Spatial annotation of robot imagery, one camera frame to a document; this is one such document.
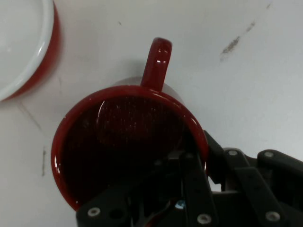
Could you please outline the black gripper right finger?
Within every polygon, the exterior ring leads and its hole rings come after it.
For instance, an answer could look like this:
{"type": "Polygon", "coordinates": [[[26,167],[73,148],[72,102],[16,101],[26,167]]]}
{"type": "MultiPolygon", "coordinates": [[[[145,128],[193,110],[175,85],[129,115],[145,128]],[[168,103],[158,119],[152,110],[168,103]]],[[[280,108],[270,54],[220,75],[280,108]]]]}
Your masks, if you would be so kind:
{"type": "Polygon", "coordinates": [[[303,163],[273,149],[256,158],[240,149],[222,148],[205,132],[206,171],[221,192],[214,203],[220,227],[301,227],[303,163]]]}

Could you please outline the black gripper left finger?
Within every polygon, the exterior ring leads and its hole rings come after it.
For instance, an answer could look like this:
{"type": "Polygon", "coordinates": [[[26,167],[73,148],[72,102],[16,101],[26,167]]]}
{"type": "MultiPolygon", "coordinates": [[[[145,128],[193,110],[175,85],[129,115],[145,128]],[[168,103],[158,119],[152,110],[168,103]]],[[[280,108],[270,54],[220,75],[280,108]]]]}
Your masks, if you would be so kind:
{"type": "Polygon", "coordinates": [[[76,212],[80,227],[217,227],[219,218],[197,154],[157,161],[117,181],[76,212]]]}

